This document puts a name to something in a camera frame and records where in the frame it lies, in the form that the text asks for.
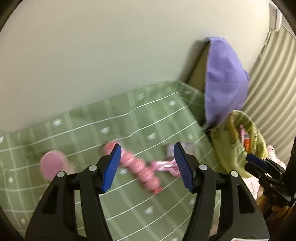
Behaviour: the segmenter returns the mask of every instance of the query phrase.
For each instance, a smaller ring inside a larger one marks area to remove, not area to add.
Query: purple cloth
[[[205,76],[205,117],[209,126],[223,123],[233,110],[241,110],[249,88],[249,75],[223,38],[210,41]]]

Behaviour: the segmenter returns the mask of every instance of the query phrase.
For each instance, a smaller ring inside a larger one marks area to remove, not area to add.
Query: wall-mounted device
[[[283,14],[271,0],[269,0],[269,12],[270,12],[269,27],[275,31],[279,31],[281,28],[281,21],[283,19]]]

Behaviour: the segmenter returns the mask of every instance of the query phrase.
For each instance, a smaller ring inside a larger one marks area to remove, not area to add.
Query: pink toy
[[[75,173],[65,154],[58,150],[46,153],[40,160],[39,169],[43,178],[48,181],[52,181],[59,171],[65,171],[67,174]]]
[[[105,145],[104,149],[106,154],[110,154],[116,141],[109,142]],[[159,193],[162,190],[160,186],[160,179],[154,175],[154,171],[146,166],[146,163],[141,158],[136,158],[132,152],[126,151],[121,147],[121,165],[127,167],[133,172],[136,177],[143,183],[149,191],[154,194]]]
[[[170,172],[174,177],[181,176],[175,159],[172,161],[152,161],[150,163],[150,167],[153,171],[167,171]]]

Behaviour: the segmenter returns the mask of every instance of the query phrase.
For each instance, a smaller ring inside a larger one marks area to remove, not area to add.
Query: green bed sheet
[[[163,160],[165,146],[193,142],[199,162],[223,171],[201,128],[203,93],[183,82],[164,82],[134,90],[48,120],[42,125],[0,137],[0,205],[13,226],[25,234],[29,220],[49,183],[39,172],[50,150],[65,153],[80,172],[104,155],[103,145],[119,140],[145,161]],[[181,178],[158,172],[163,190],[146,191],[128,170],[119,167],[101,203],[114,240],[181,240],[195,195]],[[216,194],[214,219],[219,216]],[[77,227],[85,235],[79,192],[75,193]]]

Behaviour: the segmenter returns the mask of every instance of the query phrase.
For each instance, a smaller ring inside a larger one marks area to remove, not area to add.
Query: white cord
[[[259,54],[260,58],[263,58],[263,55],[265,53],[265,50],[266,50],[267,43],[268,43],[268,40],[270,38],[271,32],[272,32],[272,29],[270,28],[269,31],[268,31],[268,34],[267,34],[267,38],[266,38],[266,40],[265,40],[265,42],[264,42],[264,44],[263,44],[263,46],[261,48],[261,51],[260,51],[260,54]]]

